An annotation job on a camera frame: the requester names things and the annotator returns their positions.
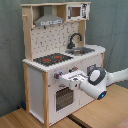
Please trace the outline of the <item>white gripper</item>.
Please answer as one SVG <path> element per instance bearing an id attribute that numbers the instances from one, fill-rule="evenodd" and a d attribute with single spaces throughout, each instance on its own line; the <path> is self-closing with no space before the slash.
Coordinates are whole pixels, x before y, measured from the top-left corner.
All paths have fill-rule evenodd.
<path id="1" fill-rule="evenodd" d="M 83 71 L 74 71 L 59 77 L 60 83 L 69 88 L 78 88 L 80 84 L 86 79 L 87 74 Z"/>

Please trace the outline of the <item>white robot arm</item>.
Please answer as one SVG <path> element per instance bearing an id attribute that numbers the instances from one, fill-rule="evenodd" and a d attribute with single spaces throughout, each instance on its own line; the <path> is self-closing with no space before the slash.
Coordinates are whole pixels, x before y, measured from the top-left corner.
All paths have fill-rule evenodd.
<path id="1" fill-rule="evenodd" d="M 90 97 L 100 100 L 107 93 L 107 86 L 128 80 L 128 68 L 109 73 L 102 67 L 95 67 L 89 74 L 77 70 L 59 77 L 60 82 L 74 90 L 81 89 Z"/>

